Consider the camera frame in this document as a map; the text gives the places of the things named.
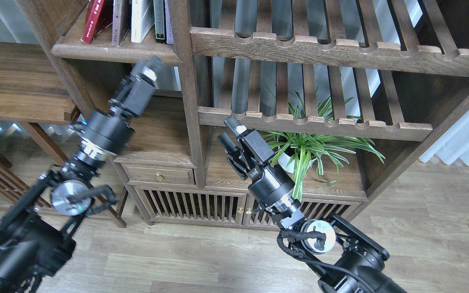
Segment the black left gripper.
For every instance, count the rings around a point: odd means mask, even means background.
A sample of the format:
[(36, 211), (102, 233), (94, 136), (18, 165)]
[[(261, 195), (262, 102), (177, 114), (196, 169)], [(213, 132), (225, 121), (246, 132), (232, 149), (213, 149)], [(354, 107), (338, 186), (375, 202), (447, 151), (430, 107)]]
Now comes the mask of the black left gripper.
[(129, 122), (145, 111), (164, 67), (164, 62), (156, 56), (138, 61), (138, 73), (123, 78), (114, 97), (109, 100), (110, 111), (95, 110), (78, 128), (82, 141), (75, 158), (105, 161), (108, 155), (123, 152), (134, 133)]

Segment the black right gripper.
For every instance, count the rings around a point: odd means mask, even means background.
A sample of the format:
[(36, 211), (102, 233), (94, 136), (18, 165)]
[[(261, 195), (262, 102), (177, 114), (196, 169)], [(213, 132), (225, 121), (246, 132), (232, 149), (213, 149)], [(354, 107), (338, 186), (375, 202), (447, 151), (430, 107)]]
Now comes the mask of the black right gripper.
[(228, 162), (242, 180), (250, 179), (249, 192), (259, 204), (256, 211), (271, 214), (293, 214), (300, 202), (290, 195), (294, 182), (279, 165), (270, 160), (275, 152), (255, 129), (247, 129), (233, 115), (224, 120), (225, 126), (235, 135), (240, 148), (223, 132), (217, 140), (227, 153)]

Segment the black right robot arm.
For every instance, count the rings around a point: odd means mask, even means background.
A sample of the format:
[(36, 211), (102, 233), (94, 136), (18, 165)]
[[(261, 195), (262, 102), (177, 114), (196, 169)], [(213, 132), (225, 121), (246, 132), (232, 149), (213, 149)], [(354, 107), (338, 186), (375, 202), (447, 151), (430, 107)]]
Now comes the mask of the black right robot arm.
[(324, 293), (402, 293), (404, 289), (383, 273), (389, 253), (337, 214), (308, 219), (292, 198), (293, 180), (280, 166), (272, 166), (274, 151), (255, 130), (231, 116), (224, 121), (234, 133), (218, 136), (232, 168), (243, 180), (260, 210), (268, 212), (280, 232), (277, 244), (318, 275)]

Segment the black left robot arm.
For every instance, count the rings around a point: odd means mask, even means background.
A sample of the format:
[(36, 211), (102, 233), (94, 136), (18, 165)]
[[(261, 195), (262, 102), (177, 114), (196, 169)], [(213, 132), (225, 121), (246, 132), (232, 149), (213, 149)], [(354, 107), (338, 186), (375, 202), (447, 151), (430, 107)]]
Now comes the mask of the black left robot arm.
[(81, 137), (79, 151), (58, 171), (45, 171), (0, 219), (0, 293), (37, 291), (44, 276), (54, 276), (76, 248), (73, 234), (83, 220), (117, 203), (109, 185), (91, 179), (109, 155), (119, 155), (155, 92), (164, 63), (156, 56), (139, 60), (119, 84), (107, 113), (96, 109), (71, 126)]

